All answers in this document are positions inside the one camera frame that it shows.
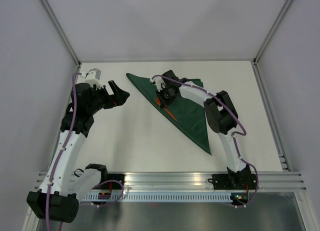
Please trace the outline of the orange plastic fork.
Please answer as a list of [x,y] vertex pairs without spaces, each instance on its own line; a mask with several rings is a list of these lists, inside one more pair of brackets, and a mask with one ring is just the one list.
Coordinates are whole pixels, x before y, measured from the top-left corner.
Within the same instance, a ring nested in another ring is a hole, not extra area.
[[176,121],[176,122],[178,121],[177,118],[168,110],[168,108],[162,105],[162,103],[158,97],[155,99],[155,102],[161,109],[164,109],[174,121]]

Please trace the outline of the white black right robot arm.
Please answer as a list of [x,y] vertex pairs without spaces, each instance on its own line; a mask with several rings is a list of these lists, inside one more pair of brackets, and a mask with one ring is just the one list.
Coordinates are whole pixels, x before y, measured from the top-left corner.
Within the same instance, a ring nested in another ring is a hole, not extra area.
[[167,108],[175,99],[183,98],[204,108],[205,118],[210,129],[222,143],[227,161],[226,185],[231,189],[257,189],[257,172],[241,155],[237,136],[247,134],[238,119],[237,111],[226,91],[213,94],[187,78],[179,79],[172,70],[155,75],[150,83],[156,87],[156,96],[161,107]]

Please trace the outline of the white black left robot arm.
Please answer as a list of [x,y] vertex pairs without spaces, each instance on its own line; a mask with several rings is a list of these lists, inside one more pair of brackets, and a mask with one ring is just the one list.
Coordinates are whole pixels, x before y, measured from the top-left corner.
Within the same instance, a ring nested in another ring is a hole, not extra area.
[[71,103],[61,121],[59,144],[52,163],[38,190],[29,192],[26,198],[37,218],[71,223],[90,190],[108,186],[107,167],[96,163],[88,164],[76,181],[71,182],[76,160],[94,124],[94,115],[100,110],[122,106],[130,97],[130,93],[120,89],[113,80],[108,84],[112,94],[97,84],[81,82],[72,86]]

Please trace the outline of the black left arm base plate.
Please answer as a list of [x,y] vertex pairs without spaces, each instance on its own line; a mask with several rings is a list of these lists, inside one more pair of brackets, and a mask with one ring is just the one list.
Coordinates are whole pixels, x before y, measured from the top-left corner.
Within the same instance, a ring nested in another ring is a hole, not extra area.
[[102,181],[110,181],[108,183],[104,183],[100,186],[103,190],[121,190],[121,185],[125,183],[125,175],[123,173],[109,173],[106,178],[104,178]]

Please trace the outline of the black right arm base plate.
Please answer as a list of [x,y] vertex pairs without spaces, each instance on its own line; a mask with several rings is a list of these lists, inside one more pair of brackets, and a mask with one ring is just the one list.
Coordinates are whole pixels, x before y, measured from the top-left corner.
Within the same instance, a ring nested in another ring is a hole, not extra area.
[[239,177],[231,174],[213,174],[207,181],[213,185],[214,190],[255,190],[257,178],[255,174]]

